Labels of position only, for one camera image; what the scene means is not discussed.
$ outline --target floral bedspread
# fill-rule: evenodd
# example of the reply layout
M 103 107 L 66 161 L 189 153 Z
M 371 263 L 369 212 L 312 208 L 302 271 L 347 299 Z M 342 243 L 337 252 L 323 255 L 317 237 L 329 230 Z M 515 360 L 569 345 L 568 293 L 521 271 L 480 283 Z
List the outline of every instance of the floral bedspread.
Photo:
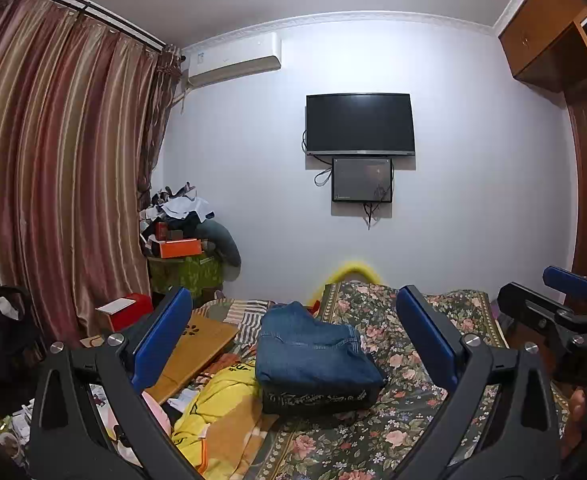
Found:
M 446 397 L 427 375 L 395 314 L 396 289 L 364 283 L 328 285 L 318 317 L 349 323 L 375 355 L 389 381 L 369 410 L 310 419 L 281 418 L 256 456 L 246 480 L 378 480 L 414 446 Z M 504 346 L 483 292 L 458 290 L 427 301 L 461 332 L 474 331 Z M 476 416 L 452 462 L 473 452 L 491 411 L 496 387 L 485 390 Z

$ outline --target green cloth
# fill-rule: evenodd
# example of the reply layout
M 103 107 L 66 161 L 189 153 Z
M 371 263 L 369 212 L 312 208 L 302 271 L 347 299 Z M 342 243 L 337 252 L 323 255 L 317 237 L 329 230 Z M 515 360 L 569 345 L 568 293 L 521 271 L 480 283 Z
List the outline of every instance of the green cloth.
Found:
M 179 258 L 147 258 L 152 274 L 152 290 L 166 294 L 172 285 L 188 288 L 199 298 L 203 288 L 222 283 L 222 264 L 214 256 L 197 254 Z

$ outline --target blue clamp pad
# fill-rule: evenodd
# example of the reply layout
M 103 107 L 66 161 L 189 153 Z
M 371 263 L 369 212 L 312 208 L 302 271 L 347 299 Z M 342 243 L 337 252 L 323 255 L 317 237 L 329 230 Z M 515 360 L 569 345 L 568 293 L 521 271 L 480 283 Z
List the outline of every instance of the blue clamp pad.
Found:
M 436 312 L 414 285 L 398 291 L 396 313 L 433 384 L 449 393 L 455 391 L 464 362 L 458 329 Z
M 550 266 L 544 269 L 542 281 L 577 300 L 587 300 L 587 279 L 560 267 Z
M 191 318 L 192 307 L 191 293 L 181 287 L 136 349 L 132 386 L 137 393 L 154 386 L 160 377 Z

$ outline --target power cord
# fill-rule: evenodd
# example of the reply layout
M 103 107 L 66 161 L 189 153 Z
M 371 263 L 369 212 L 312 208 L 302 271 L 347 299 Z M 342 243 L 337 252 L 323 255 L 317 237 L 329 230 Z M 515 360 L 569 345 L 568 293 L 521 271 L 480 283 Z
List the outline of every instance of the power cord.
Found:
M 305 131 L 302 133 L 302 142 L 301 142 L 301 148 L 302 148 L 302 151 L 304 152 L 304 154 L 305 154 L 305 155 L 309 155 L 309 154 L 307 153 L 307 139 L 305 138 L 305 134 L 306 134 L 306 133 L 307 133 L 307 130 L 305 130 Z M 329 168 L 327 168 L 326 170 L 322 170 L 322 171 L 320 171 L 320 173 L 318 173 L 318 174 L 317 174 L 317 175 L 316 175 L 316 176 L 313 178 L 313 182 L 314 182 L 314 184 L 315 184 L 316 186 L 318 186 L 318 187 L 322 187 L 322 186 L 324 186 L 325 184 L 327 184 L 327 183 L 328 183 L 328 181 L 329 181 L 329 180 L 330 180 L 330 178 L 331 178 L 331 172 L 333 171 L 332 164 L 331 164 L 330 162 L 327 162 L 326 160 L 322 160 L 322 159 L 321 159 L 319 156 L 316 156 L 316 155 L 314 155 L 313 153 L 311 154 L 311 156 L 312 156 L 313 158 L 317 159 L 317 160 L 320 160 L 320 161 L 321 161 L 323 164 L 326 164 L 327 166 L 329 166 Z M 324 175 L 324 174 L 327 174 L 327 173 L 329 173 L 329 174 L 327 175 L 327 178 L 325 178 L 325 180 L 323 180 L 323 181 L 322 181 L 322 182 L 319 184 L 319 183 L 318 183 L 318 177 L 319 177 L 319 176 L 322 176 L 322 175 Z
M 382 200 L 384 200 L 384 198 L 387 196 L 387 193 L 390 190 L 393 190 L 393 182 L 394 182 L 394 176 L 393 176 L 393 159 L 389 158 L 389 161 L 391 162 L 391 182 L 389 183 L 389 187 L 384 191 L 384 193 L 382 194 L 382 196 L 380 197 L 380 200 L 378 201 L 377 205 L 374 207 L 373 206 L 373 202 L 365 202 L 363 203 L 363 209 L 365 210 L 365 222 L 367 224 L 367 230 L 371 231 L 371 217 L 373 217 L 373 214 L 378 211 L 378 208 L 380 207 Z

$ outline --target curtain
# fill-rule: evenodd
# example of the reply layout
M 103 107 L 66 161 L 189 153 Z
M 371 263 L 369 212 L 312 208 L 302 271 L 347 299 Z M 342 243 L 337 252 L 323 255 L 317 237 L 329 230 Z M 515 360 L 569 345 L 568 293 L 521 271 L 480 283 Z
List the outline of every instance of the curtain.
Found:
M 180 81 L 180 51 L 169 45 L 160 54 L 149 96 L 149 109 L 142 135 L 140 168 L 138 171 L 138 209 L 151 203 L 152 171 L 158 163 L 160 146 L 170 118 L 171 102 Z
M 0 280 L 30 290 L 52 339 L 76 344 L 97 306 L 150 293 L 136 189 L 157 61 L 49 0 L 0 10 Z

